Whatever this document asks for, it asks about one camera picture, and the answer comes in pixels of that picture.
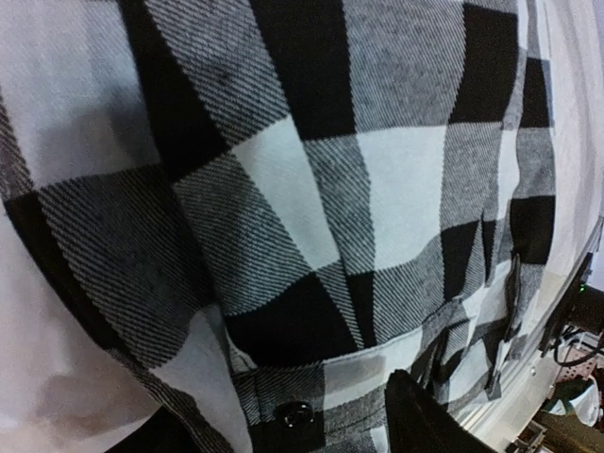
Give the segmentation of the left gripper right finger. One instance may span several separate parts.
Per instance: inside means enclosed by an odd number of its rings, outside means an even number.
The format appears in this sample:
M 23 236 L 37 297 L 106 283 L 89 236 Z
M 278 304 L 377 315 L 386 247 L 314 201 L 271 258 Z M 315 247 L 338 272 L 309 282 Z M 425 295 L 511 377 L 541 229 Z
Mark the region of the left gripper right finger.
M 385 409 L 392 453 L 494 452 L 463 429 L 405 370 L 389 376 Z

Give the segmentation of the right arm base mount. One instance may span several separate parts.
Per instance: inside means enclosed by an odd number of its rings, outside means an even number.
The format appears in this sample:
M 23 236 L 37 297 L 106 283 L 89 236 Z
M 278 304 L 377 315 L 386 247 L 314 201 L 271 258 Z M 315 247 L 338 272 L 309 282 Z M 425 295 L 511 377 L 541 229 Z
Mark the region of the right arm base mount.
M 570 285 L 545 324 L 539 343 L 543 358 L 549 351 L 553 360 L 562 368 L 579 366 L 597 355 L 603 354 L 603 292 L 587 284 L 591 274 L 594 253 L 586 254 Z M 588 346 L 588 353 L 580 359 L 561 361 L 563 345 L 579 339 L 579 334 L 590 333 L 597 338 L 595 346 Z

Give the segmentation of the black white plaid shirt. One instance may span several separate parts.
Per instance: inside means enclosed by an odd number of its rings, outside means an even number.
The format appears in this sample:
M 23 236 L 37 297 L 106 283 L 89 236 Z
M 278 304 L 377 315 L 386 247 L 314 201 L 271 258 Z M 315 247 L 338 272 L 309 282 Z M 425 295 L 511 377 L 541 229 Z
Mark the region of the black white plaid shirt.
M 391 452 L 501 396 L 556 208 L 542 1 L 5 1 L 1 425 Z

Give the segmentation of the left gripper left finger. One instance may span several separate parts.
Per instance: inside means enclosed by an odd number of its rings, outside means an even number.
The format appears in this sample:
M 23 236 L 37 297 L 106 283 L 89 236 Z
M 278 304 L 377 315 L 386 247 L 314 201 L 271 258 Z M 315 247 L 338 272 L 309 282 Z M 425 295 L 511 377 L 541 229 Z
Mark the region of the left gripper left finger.
M 198 453 L 189 431 L 165 408 L 107 453 Z

